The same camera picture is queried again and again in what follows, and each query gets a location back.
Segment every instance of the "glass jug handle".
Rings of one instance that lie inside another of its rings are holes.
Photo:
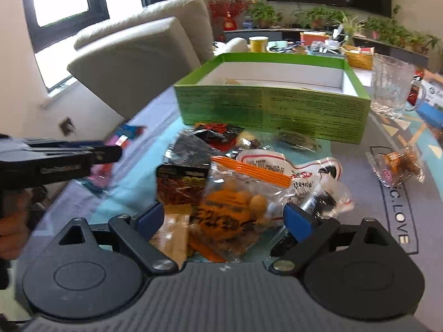
[[[413,81],[412,86],[415,86],[415,87],[418,88],[417,102],[416,102],[415,106],[412,106],[412,108],[405,107],[405,111],[415,111],[417,108],[419,108],[423,104],[423,102],[426,99],[427,90],[423,86],[421,81]],[[421,96],[421,100],[418,101],[418,98],[419,98],[419,95],[420,95],[420,91],[422,91],[422,96]]]

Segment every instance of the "screw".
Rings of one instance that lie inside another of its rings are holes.
[[[292,271],[295,267],[295,264],[292,261],[286,260],[286,259],[280,259],[278,261],[275,261],[272,265],[272,267],[276,271],[280,272],[289,272]]]
[[[152,264],[152,268],[157,271],[169,271],[174,268],[174,262],[170,259],[160,259]]]

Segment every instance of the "wall socket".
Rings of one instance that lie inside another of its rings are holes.
[[[60,127],[64,136],[69,136],[75,131],[75,126],[70,117],[66,117],[66,119],[59,123],[58,127]]]

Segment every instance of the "human hand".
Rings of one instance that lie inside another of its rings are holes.
[[[14,260],[20,256],[29,238],[26,191],[3,192],[3,218],[0,219],[0,258]]]

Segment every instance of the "open cardboard box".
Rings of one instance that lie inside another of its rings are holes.
[[[229,53],[176,84],[186,124],[225,122],[256,131],[292,129],[359,143],[370,98],[342,59]]]

